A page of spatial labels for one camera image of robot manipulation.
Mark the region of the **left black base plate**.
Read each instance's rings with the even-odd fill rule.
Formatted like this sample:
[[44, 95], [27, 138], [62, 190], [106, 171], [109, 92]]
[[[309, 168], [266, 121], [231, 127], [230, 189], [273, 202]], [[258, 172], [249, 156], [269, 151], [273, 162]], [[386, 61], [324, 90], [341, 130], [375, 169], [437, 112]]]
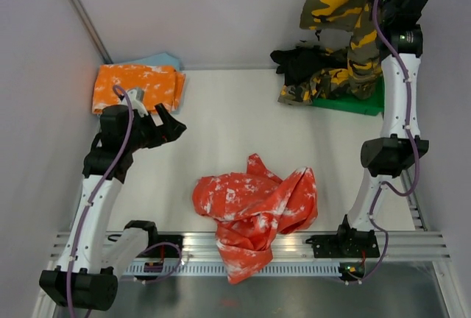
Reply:
[[179, 258], [183, 249], [184, 236], [180, 234], [163, 234], [157, 238], [157, 246], [144, 253], [145, 258], [164, 261], [168, 258]]

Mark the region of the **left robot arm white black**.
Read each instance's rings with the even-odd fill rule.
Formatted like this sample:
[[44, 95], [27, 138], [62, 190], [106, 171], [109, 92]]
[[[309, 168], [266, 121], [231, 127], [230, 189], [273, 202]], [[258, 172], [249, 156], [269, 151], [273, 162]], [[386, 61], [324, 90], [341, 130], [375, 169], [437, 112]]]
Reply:
[[155, 110], [162, 123], [126, 104], [106, 107], [100, 129], [84, 159], [82, 194], [65, 248], [55, 267], [42, 271], [39, 285], [58, 306], [73, 313], [107, 311], [113, 304], [118, 281], [136, 258], [160, 263], [146, 269], [153, 280], [167, 258], [181, 258], [183, 237], [161, 236], [156, 224], [131, 220], [105, 248], [110, 215], [133, 163], [133, 153], [176, 141], [186, 126], [162, 105]]

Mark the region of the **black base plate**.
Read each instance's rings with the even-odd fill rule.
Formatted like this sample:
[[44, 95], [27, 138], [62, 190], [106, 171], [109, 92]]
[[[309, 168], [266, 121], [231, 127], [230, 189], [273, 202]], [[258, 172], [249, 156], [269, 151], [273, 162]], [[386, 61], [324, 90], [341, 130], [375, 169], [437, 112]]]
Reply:
[[315, 258], [379, 258], [380, 251], [375, 233], [353, 231], [333, 235], [314, 235], [305, 241]]
[[144, 253], [145, 258], [164, 261], [168, 258], [179, 258], [183, 249], [184, 236], [180, 234], [163, 234], [157, 238], [157, 246]]

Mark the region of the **camouflage yellow green trousers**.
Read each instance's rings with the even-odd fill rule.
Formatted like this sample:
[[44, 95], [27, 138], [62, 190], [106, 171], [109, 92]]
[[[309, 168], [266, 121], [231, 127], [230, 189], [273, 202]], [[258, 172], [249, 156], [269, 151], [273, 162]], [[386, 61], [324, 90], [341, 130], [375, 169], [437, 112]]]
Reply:
[[347, 48], [347, 66], [322, 69], [299, 85], [285, 86], [283, 82], [279, 103], [311, 105], [315, 99], [334, 100], [343, 95], [368, 99], [374, 93], [382, 71], [372, 0], [305, 0], [299, 27], [313, 37], [296, 45], [306, 42], [332, 50]]

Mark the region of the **aluminium front rail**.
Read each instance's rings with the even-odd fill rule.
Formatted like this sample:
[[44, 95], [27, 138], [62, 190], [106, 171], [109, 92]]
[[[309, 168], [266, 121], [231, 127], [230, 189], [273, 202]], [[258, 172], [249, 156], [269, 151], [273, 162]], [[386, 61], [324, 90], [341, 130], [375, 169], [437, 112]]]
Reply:
[[112, 250], [129, 249], [134, 256], [160, 258], [159, 243], [169, 249], [166, 258], [189, 257], [197, 261], [229, 261], [266, 259], [268, 261], [376, 260], [446, 261], [450, 254], [442, 235], [428, 231], [342, 231], [340, 233], [276, 231], [262, 234], [240, 234], [227, 228], [214, 233], [158, 233], [140, 228], [121, 233], [108, 233], [101, 238], [80, 237], [78, 245], [68, 233], [57, 234], [49, 252], [51, 260], [60, 256], [76, 259], [101, 258]]

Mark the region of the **folded orange tie-dye trousers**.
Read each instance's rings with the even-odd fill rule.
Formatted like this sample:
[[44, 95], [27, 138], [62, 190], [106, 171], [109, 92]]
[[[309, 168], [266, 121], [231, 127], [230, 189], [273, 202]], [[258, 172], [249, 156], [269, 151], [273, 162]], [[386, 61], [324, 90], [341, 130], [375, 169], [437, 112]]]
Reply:
[[143, 104], [150, 113], [155, 113], [155, 105], [158, 104], [163, 104], [167, 111], [174, 112], [180, 106], [185, 74], [173, 66], [102, 65], [93, 89], [92, 113], [98, 115], [105, 107], [118, 103], [119, 98], [113, 92], [115, 85], [126, 91], [142, 89]]

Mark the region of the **green plastic bin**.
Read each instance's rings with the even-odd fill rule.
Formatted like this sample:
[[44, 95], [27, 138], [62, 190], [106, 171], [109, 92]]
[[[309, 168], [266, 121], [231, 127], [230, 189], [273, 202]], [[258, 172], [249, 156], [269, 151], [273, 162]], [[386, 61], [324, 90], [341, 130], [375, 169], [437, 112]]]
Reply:
[[377, 116], [384, 112], [384, 82], [379, 77], [375, 82], [375, 91], [368, 99], [358, 99], [352, 95], [343, 95], [338, 99], [315, 99], [313, 107], [356, 113], [365, 116]]

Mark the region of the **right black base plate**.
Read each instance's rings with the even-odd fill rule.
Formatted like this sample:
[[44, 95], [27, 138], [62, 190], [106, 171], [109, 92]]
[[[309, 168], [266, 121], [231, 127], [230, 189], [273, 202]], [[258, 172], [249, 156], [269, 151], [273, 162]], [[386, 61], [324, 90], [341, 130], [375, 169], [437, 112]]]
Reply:
[[353, 231], [333, 235], [314, 235], [305, 241], [315, 258], [379, 258], [380, 251], [375, 233]]

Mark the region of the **red white tie-dye trousers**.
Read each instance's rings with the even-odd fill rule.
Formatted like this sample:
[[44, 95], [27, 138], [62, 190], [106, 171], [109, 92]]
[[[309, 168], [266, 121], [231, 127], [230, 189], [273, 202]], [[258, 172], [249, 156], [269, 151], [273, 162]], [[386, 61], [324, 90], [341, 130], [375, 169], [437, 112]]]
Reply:
[[254, 275], [273, 259], [279, 234], [308, 229], [318, 216], [314, 171], [300, 167], [282, 179], [257, 154], [245, 172], [206, 176], [192, 193], [194, 210], [216, 223], [216, 246], [225, 266], [239, 265], [246, 274], [229, 274], [231, 284]]

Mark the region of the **left corner aluminium post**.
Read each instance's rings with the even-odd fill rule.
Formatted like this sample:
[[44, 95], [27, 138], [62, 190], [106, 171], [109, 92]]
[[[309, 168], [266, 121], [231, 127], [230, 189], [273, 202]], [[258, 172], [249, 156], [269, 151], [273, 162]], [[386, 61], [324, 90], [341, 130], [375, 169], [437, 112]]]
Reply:
[[68, 0], [71, 4], [73, 10], [78, 16], [80, 23], [83, 25], [93, 47], [95, 48], [97, 54], [100, 56], [104, 64], [113, 63], [113, 59], [110, 56], [110, 53], [106, 49], [100, 35], [93, 24], [91, 17], [89, 16], [87, 10], [85, 9], [82, 0]]

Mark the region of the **folded light blue trousers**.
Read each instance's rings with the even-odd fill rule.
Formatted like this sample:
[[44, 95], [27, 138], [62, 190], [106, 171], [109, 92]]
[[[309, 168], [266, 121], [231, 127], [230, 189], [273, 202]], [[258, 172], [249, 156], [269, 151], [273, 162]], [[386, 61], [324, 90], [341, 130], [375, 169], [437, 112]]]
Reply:
[[180, 70], [180, 60], [168, 53], [110, 64], [119, 68], [145, 66], [138, 69], [137, 86], [144, 90], [144, 105], [149, 109], [163, 103], [169, 112], [177, 112], [183, 98], [186, 75]]

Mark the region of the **black trousers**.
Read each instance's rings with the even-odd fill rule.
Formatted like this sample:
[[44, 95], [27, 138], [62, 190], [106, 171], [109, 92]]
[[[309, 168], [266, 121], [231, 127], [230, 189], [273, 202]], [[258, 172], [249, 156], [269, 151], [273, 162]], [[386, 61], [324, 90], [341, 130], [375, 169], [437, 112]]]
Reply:
[[276, 74], [284, 76], [284, 85], [299, 85], [326, 68], [345, 68], [347, 48], [328, 47], [302, 42], [289, 50], [274, 50], [270, 54], [277, 64]]

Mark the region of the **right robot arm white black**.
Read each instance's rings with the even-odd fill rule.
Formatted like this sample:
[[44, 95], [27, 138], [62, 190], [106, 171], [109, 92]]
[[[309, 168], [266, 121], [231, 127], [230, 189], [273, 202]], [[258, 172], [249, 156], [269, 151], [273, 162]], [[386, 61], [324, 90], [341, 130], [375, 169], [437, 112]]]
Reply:
[[417, 118], [417, 78], [423, 53], [418, 23], [428, 0], [374, 0], [372, 22], [384, 82], [383, 125], [379, 138], [364, 142], [364, 177], [354, 205], [335, 235], [345, 256], [374, 247], [376, 210], [387, 190], [411, 195], [419, 181], [419, 159], [429, 142], [422, 138]]

